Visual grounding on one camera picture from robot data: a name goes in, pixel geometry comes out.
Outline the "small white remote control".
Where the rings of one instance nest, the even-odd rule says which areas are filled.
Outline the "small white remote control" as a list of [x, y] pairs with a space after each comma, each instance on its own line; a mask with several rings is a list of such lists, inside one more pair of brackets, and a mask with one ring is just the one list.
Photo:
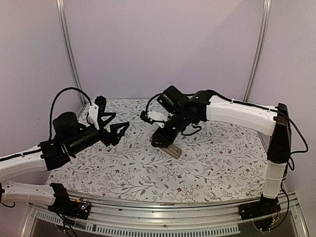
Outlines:
[[170, 143], [165, 138], [152, 136], [150, 138], [150, 143], [154, 148], [162, 150], [163, 152], [165, 152], [166, 154], [175, 159], [178, 159], [182, 154], [182, 150], [179, 147]]

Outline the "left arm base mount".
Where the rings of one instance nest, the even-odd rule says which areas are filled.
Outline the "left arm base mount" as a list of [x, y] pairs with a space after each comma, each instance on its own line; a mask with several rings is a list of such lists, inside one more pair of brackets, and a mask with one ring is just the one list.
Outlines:
[[55, 201], [48, 206], [48, 210], [66, 217], [74, 217], [87, 220], [91, 211], [91, 202], [84, 200], [82, 197], [71, 200], [69, 194], [62, 184], [51, 183]]

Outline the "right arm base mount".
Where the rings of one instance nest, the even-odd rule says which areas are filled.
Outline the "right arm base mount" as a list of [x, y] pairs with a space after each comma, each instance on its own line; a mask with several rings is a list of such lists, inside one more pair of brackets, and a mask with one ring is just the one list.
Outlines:
[[263, 196], [259, 201], [241, 204], [238, 214], [242, 220], [253, 220], [254, 227], [261, 231], [270, 231], [279, 220], [281, 207], [278, 198], [270, 199]]

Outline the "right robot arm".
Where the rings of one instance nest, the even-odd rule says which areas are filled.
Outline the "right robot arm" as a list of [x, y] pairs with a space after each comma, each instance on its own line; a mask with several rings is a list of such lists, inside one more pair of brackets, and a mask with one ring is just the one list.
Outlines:
[[291, 125], [284, 104], [247, 105], [212, 90], [192, 96], [170, 86], [141, 114], [156, 126], [153, 147], [174, 157], [162, 178], [182, 180], [166, 196], [177, 201], [264, 197], [259, 215], [274, 208], [291, 153]]

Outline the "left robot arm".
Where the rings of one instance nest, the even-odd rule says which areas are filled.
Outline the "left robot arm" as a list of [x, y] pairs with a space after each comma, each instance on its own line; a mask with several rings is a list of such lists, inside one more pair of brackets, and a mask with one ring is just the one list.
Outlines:
[[70, 214], [73, 203], [61, 184], [30, 185], [16, 183], [11, 179], [38, 171], [52, 171], [70, 162], [76, 154], [97, 142], [105, 146], [117, 145], [129, 127], [128, 122], [104, 127], [115, 118], [116, 113], [105, 113], [106, 120], [97, 119], [96, 124], [85, 126], [78, 122], [73, 112], [62, 113], [53, 120], [55, 137], [39, 143], [19, 154], [0, 159], [0, 200], [6, 202], [30, 202], [55, 206], [62, 214]]

